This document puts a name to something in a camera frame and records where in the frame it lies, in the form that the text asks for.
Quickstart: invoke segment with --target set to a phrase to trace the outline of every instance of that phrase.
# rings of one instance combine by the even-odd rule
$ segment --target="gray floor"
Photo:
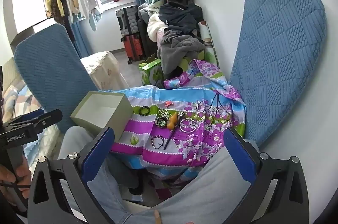
[[[129,87],[140,87],[142,86],[141,75],[139,73],[139,62],[133,62],[128,65],[128,57],[125,51],[113,52],[120,65],[120,72],[127,81]]]

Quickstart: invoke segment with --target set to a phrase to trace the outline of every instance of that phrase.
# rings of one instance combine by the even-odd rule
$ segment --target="gray pants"
[[[81,127],[72,127],[65,134],[59,158],[71,152],[80,152],[92,136]],[[61,181],[70,207],[80,211],[65,181]],[[228,150],[223,147],[207,163],[197,178],[175,196],[155,208],[160,212],[163,224],[221,224],[236,208],[250,186],[241,177]],[[107,160],[89,189],[102,208],[116,224],[155,223],[153,208],[130,214],[122,205],[119,187],[108,170]]]

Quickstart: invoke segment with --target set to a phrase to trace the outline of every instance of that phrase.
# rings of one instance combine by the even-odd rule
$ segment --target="blue cushion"
[[[22,41],[14,60],[26,85],[46,111],[60,109],[61,132],[75,125],[70,115],[89,91],[97,91],[65,28],[52,25]]]
[[[229,84],[246,103],[245,138],[261,145],[292,109],[326,37],[321,0],[245,0]]]

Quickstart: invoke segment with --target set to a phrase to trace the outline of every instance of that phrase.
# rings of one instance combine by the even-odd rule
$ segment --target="gray fleece garment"
[[[160,42],[157,56],[161,59],[163,73],[169,74],[181,63],[183,57],[197,59],[200,51],[204,49],[205,46],[199,39],[181,35],[176,30],[168,30]]]

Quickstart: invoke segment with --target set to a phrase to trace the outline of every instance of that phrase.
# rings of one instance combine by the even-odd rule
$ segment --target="green box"
[[[161,67],[161,60],[156,59],[155,55],[152,55],[148,60],[139,64],[139,71],[143,86],[153,85],[160,89],[164,89],[164,75]]]
[[[95,137],[105,127],[111,127],[114,130],[115,142],[117,142],[132,112],[133,108],[124,93],[90,91],[70,118]]]

